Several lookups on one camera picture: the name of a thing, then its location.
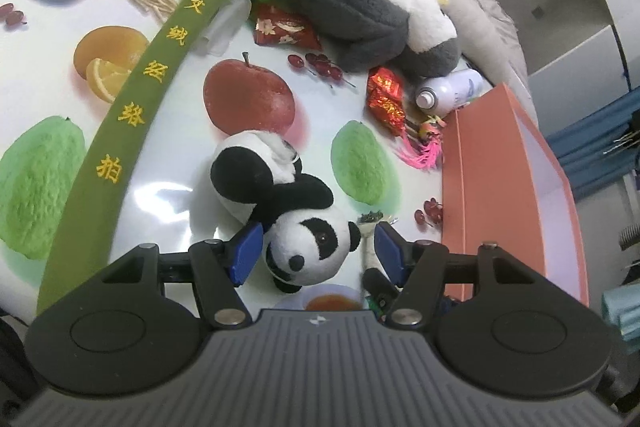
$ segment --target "green plush toy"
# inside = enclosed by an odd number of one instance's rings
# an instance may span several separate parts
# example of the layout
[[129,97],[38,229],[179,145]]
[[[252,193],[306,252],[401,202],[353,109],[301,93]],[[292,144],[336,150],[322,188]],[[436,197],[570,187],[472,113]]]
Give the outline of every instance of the green plush toy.
[[66,198],[84,158],[84,136],[50,116],[25,131],[0,158],[0,239],[28,259],[51,250]]
[[40,286],[38,313],[108,263],[146,133],[189,48],[225,1],[181,1],[131,71],[69,193]]
[[331,165],[338,185],[354,200],[375,205],[386,196],[392,174],[385,152],[363,123],[351,120],[338,131],[331,144]]

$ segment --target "apple print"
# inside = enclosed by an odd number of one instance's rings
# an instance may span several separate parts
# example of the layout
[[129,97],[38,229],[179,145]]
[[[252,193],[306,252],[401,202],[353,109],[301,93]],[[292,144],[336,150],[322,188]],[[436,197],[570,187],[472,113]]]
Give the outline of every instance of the apple print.
[[204,81],[209,118],[229,135],[257,129],[285,134],[296,115],[293,93],[273,71],[228,58],[213,66]]

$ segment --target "red candy wrapper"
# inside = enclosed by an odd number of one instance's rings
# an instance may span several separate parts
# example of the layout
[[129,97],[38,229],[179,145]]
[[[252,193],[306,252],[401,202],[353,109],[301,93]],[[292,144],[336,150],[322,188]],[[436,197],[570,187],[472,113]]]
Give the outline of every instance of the red candy wrapper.
[[376,87],[379,87],[391,100],[395,100],[402,107],[402,82],[393,71],[382,66],[369,71],[367,93]]
[[369,71],[367,107],[391,134],[401,136],[404,131],[402,83],[393,71],[382,67]]
[[367,107],[391,134],[400,136],[404,130],[404,109],[402,104],[389,98],[382,89],[375,87],[367,95]]
[[302,15],[287,13],[270,4],[258,6],[254,41],[265,44],[293,44],[306,50],[322,51],[311,22]]

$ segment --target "pink tassel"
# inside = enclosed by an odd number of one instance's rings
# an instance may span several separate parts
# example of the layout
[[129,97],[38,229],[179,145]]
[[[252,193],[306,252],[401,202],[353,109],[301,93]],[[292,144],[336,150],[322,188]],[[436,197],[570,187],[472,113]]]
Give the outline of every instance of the pink tassel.
[[401,138],[404,147],[396,150],[396,155],[404,163],[420,170],[436,168],[438,158],[442,154],[440,136],[433,136],[427,144],[420,144],[418,152],[415,151],[404,129],[402,130]]

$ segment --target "plush toy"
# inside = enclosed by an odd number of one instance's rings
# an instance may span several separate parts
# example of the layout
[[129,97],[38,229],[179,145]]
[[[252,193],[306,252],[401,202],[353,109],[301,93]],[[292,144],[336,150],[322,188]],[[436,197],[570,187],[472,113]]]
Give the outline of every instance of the plush toy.
[[289,0],[319,32],[344,46],[337,64],[366,71],[393,58],[417,77],[446,76],[460,59],[453,23],[440,6],[447,0]]
[[331,189],[302,173],[298,153],[277,134],[244,131],[225,139],[211,182],[231,214],[262,224],[265,261],[286,293],[333,277],[360,243],[360,230],[338,211]]

